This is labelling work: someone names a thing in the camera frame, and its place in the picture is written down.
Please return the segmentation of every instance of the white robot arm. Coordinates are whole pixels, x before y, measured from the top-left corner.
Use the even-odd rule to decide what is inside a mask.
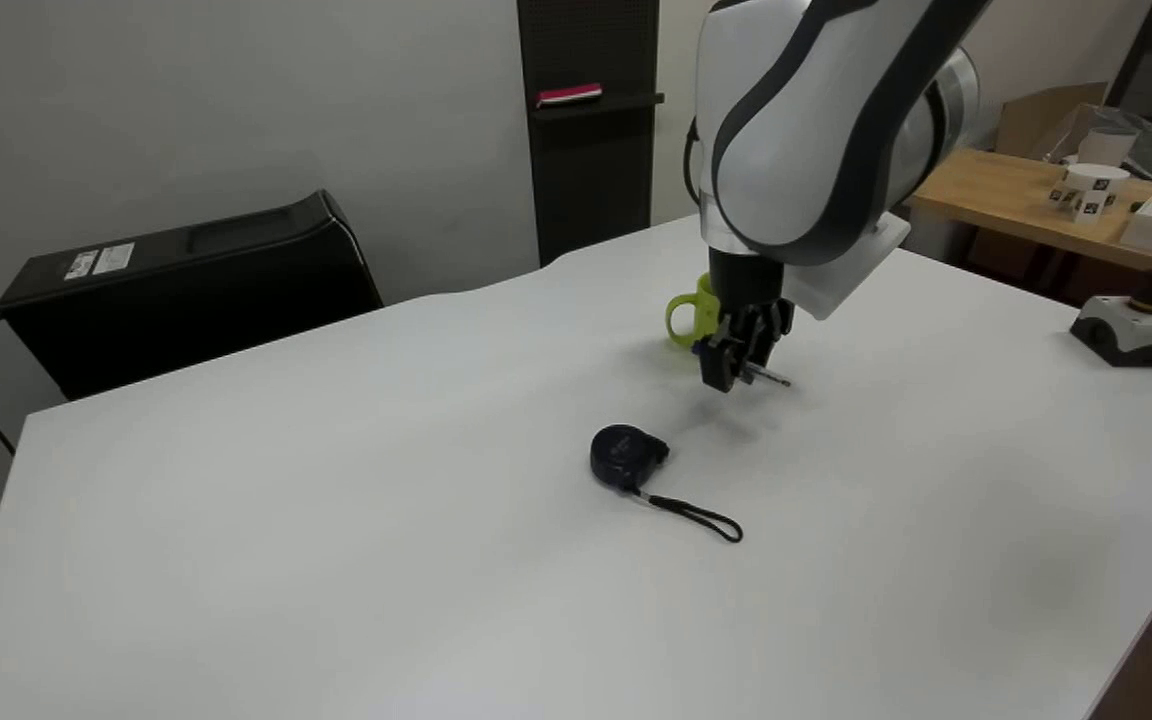
[[[693,183],[725,307],[703,382],[767,365],[905,235],[897,135],[989,0],[722,0],[702,36]]]

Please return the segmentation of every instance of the white table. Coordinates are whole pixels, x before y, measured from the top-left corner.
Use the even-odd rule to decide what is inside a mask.
[[[1090,715],[1152,616],[1152,371],[897,257],[772,382],[662,341],[695,220],[29,418],[0,720]],[[588,478],[645,423],[656,490]]]

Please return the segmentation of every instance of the black strap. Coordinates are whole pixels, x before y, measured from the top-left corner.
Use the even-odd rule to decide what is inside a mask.
[[[722,515],[722,511],[707,511],[707,506],[695,506],[695,503],[684,503],[684,499],[671,499],[671,496],[645,496],[645,499],[665,506],[665,511],[671,511],[671,515],[684,515],[684,520],[718,531],[729,545],[745,539],[745,526],[733,515]]]

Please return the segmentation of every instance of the white wall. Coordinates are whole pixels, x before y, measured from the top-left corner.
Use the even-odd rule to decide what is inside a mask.
[[[515,0],[0,0],[0,292],[23,257],[313,186],[387,301],[537,266],[520,87]],[[44,398],[4,337],[0,415]]]
[[[695,32],[713,0],[662,0],[662,91],[653,216],[693,212],[679,183],[693,125]],[[1001,103],[1052,87],[1114,79],[1135,39],[1148,0],[993,0],[964,46],[982,68],[982,135]]]

